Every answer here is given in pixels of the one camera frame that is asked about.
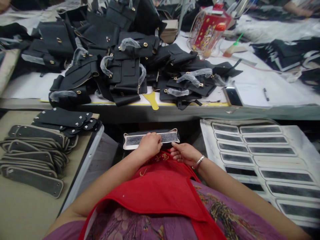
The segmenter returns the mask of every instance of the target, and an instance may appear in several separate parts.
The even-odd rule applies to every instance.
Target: clutter of bag parts
[[[91,103],[90,94],[123,106],[139,101],[149,85],[161,101],[184,110],[242,72],[228,62],[202,61],[177,44],[162,46],[166,23],[149,0],[111,0],[105,8],[88,11],[85,5],[58,14],[56,22],[40,22],[31,36],[17,23],[0,27],[2,46],[21,49],[11,79],[67,69],[50,88],[52,107],[74,109]]]
[[[35,187],[58,198],[63,189],[68,154],[81,131],[98,131],[102,122],[89,112],[62,108],[45,110],[31,125],[13,125],[0,141],[5,151],[0,160],[3,177]]]

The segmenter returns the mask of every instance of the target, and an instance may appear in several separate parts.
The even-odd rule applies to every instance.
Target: glue bottle
[[[236,40],[236,42],[234,44],[232,44],[230,47],[228,47],[228,49],[223,53],[224,57],[231,57],[233,52],[234,52],[234,48],[238,45],[240,38],[242,37],[244,33],[242,33],[240,35],[240,37]]]

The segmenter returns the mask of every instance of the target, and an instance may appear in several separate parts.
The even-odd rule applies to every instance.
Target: worker's hand
[[[142,137],[137,150],[149,160],[160,152],[161,146],[161,135],[153,132]]]
[[[195,165],[202,157],[202,154],[188,143],[178,144],[172,142],[172,146],[173,148],[170,149],[170,152],[173,156],[173,159],[177,160],[178,162],[183,162],[190,167]]]

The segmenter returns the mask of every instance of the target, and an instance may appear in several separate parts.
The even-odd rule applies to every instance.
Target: plastic wrap
[[[190,90],[179,91],[172,88],[168,88],[167,94],[171,94],[176,97],[187,96],[191,94]]]
[[[82,43],[80,41],[80,38],[76,37],[75,40],[76,40],[77,47],[82,47],[83,48]]]
[[[139,67],[141,68],[141,75],[139,77],[139,86],[141,86],[141,84],[143,83],[144,79],[146,78],[147,75],[147,70],[145,69],[145,67],[140,63]]]
[[[196,87],[199,87],[200,82],[198,81],[198,79],[196,79],[195,76],[199,76],[199,75],[203,75],[205,76],[205,78],[209,78],[212,75],[212,69],[211,68],[203,68],[203,69],[199,69],[193,72],[187,72],[186,74],[182,75],[181,77],[179,77],[177,79],[177,83],[182,82],[183,80],[188,80],[190,82],[192,82],[192,84]]]
[[[112,59],[113,59],[113,56],[105,56],[100,62],[100,68],[103,71],[103,73],[107,76],[113,75],[113,73],[107,69],[107,62],[108,60],[112,60]]]
[[[79,57],[80,57],[81,55],[83,55],[83,54],[88,55],[88,51],[85,50],[83,47],[78,47],[78,48],[74,51],[73,59],[72,59],[70,65],[71,65],[71,66],[75,65],[75,64],[78,62]]]
[[[131,46],[134,48],[141,48],[140,44],[137,41],[133,40],[132,38],[124,38],[119,46],[119,50],[124,51],[126,50],[127,46]]]
[[[59,102],[61,97],[76,97],[77,94],[74,91],[56,91],[50,94],[50,99]]]

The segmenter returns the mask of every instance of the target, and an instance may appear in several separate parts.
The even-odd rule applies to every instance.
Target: table
[[[39,112],[10,111],[0,120],[0,139],[3,140],[14,124],[30,124]],[[64,169],[64,188],[58,199],[31,186],[0,176],[0,239],[42,239],[48,228],[61,212],[65,202],[70,204],[79,190],[81,176],[88,169],[104,127],[98,132],[85,131],[68,155],[70,162]]]

